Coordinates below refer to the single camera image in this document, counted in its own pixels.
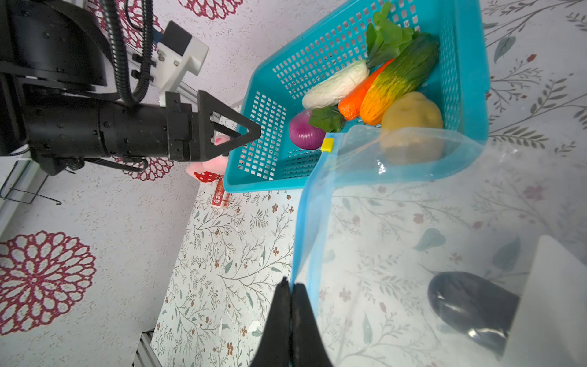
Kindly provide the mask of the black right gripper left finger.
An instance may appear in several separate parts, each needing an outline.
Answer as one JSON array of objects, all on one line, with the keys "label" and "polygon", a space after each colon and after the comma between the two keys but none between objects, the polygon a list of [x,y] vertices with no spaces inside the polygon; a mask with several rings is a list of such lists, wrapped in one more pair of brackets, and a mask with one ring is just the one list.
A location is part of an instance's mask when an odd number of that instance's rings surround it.
[{"label": "black right gripper left finger", "polygon": [[287,278],[275,288],[261,341],[250,367],[283,367],[290,363],[290,285]]}]

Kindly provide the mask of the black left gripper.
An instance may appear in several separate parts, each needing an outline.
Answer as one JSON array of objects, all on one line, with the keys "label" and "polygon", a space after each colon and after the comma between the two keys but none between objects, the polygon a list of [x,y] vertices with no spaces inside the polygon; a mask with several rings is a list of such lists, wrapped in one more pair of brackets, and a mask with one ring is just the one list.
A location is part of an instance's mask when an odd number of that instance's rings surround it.
[{"label": "black left gripper", "polygon": [[[261,137],[260,125],[208,92],[199,90],[197,100],[200,160],[228,156]],[[52,96],[22,113],[26,141],[38,160],[197,157],[197,115],[177,93],[169,108]]]}]

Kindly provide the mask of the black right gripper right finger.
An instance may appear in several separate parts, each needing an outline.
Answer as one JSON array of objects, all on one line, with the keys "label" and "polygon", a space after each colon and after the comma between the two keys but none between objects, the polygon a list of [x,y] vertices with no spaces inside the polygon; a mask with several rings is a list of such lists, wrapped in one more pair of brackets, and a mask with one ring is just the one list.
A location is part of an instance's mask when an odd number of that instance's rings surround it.
[{"label": "black right gripper right finger", "polygon": [[304,284],[292,293],[292,366],[332,367]]}]

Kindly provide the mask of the purple onion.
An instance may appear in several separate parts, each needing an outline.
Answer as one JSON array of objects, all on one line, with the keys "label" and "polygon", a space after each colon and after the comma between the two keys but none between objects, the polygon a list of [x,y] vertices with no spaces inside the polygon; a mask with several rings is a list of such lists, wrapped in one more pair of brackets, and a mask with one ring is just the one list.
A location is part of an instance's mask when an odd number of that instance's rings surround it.
[{"label": "purple onion", "polygon": [[316,150],[322,146],[326,133],[310,125],[312,112],[304,110],[290,121],[289,138],[294,145],[304,150]]}]

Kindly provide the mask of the clear zip top bag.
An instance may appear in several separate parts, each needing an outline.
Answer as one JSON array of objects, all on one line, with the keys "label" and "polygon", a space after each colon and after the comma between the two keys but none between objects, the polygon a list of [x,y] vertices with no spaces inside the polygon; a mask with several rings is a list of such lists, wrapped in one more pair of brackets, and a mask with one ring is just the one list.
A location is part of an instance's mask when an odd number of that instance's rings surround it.
[{"label": "clear zip top bag", "polygon": [[469,272],[522,298],[541,236],[586,266],[586,164],[509,142],[444,141],[393,165],[378,128],[330,134],[302,192],[293,278],[335,366],[503,366],[445,324],[427,290]]}]

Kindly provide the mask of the dark eggplant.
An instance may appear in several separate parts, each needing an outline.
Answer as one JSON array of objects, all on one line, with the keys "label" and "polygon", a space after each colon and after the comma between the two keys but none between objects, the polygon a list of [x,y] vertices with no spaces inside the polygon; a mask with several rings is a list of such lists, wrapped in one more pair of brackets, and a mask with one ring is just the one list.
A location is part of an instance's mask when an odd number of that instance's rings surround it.
[{"label": "dark eggplant", "polygon": [[521,298],[469,272],[441,272],[427,297],[435,314],[480,347],[503,355]]}]

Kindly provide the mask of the white radish with leaves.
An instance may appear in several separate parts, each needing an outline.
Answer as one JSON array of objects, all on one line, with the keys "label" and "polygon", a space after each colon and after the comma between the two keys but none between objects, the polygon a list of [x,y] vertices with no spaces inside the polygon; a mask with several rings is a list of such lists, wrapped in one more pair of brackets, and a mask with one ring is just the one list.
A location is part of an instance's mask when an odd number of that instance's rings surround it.
[{"label": "white radish with leaves", "polygon": [[390,19],[392,8],[393,4],[387,2],[380,11],[374,13],[365,32],[367,58],[353,62],[312,87],[302,99],[305,109],[321,109],[338,104],[368,79],[372,68],[382,69],[383,64],[398,57],[418,37],[418,32],[413,28],[402,28]]}]

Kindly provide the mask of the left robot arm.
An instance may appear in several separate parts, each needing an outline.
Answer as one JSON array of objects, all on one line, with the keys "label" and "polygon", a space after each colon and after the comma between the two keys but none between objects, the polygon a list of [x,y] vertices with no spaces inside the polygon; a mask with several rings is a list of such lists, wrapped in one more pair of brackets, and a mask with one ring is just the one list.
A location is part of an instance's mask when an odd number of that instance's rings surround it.
[{"label": "left robot arm", "polygon": [[92,163],[142,173],[150,158],[205,162],[261,136],[260,126],[205,91],[177,87],[208,47],[174,22],[154,30],[142,2],[142,51],[128,53],[116,2],[105,27],[68,1],[1,4],[1,154],[29,154],[50,176]]}]

